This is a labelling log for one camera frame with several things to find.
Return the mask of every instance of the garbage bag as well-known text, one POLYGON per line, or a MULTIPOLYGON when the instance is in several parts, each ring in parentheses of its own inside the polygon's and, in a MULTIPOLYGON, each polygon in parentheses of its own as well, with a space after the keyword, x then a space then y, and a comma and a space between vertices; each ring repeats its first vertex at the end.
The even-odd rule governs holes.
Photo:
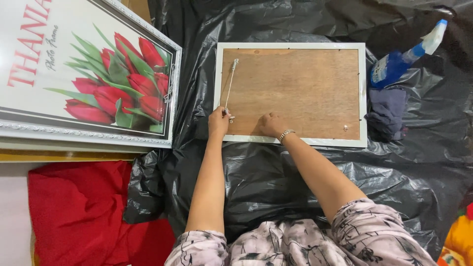
MULTIPOLYGON (((394 49, 404 52, 418 44, 440 19, 448 20, 435 53, 419 59, 393 85, 408 94, 404 140, 382 142, 369 128, 366 149, 315 147, 369 198, 400 212, 406 229, 438 258, 458 205, 473 185, 468 149, 473 1, 149 2, 154 26, 184 48, 178 109, 173 149, 135 161, 134 168, 153 170, 132 172, 129 190, 136 193, 130 194, 123 217, 149 221, 162 211, 156 206, 165 204, 176 235, 185 229, 208 137, 217 42, 365 42, 369 68, 394 49), (162 180, 165 192, 148 193, 153 189, 145 180, 162 180)), ((227 142, 222 156, 229 243, 262 221, 326 221, 284 147, 227 142)))

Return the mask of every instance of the pink patterned clothing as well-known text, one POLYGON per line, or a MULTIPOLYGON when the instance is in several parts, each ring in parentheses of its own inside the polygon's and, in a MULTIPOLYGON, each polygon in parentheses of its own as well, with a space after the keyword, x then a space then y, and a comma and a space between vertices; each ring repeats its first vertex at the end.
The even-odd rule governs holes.
POLYGON ((227 246, 224 234, 182 234, 165 266, 437 266, 404 230, 393 208, 363 198, 335 215, 331 230, 313 220, 264 222, 227 246))

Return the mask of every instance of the hand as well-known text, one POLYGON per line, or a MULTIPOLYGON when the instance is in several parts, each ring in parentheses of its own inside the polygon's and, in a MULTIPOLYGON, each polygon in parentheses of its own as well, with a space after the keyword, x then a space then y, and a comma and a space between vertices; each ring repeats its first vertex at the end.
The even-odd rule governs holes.
POLYGON ((225 115, 223 106, 217 107, 209 116, 209 138, 219 138, 223 140, 228 131, 228 124, 231 114, 225 115))
POLYGON ((265 114, 261 119, 263 120, 263 125, 260 126, 260 130, 268 137, 279 139, 284 131, 289 129, 284 119, 276 112, 265 114))

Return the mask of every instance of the wristwatch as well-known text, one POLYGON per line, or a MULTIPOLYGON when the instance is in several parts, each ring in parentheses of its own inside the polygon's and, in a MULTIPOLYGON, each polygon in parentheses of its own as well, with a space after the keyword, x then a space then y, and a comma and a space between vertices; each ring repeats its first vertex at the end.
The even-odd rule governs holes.
POLYGON ((282 133, 281 137, 279 137, 279 142, 281 142, 281 144, 282 144, 282 140, 284 139, 284 137, 289 133, 295 133, 295 131, 293 129, 288 129, 288 130, 284 131, 282 133))

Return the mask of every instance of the spray bottle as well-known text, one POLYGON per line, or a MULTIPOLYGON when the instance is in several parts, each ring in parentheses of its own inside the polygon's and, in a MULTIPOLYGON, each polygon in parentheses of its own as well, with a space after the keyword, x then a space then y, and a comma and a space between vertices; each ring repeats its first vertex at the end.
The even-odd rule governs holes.
POLYGON ((395 83, 410 66, 424 54, 433 54, 442 42, 447 21, 442 19, 435 28, 422 37, 423 41, 405 53, 394 51, 376 62, 371 70, 371 85, 382 89, 395 83))

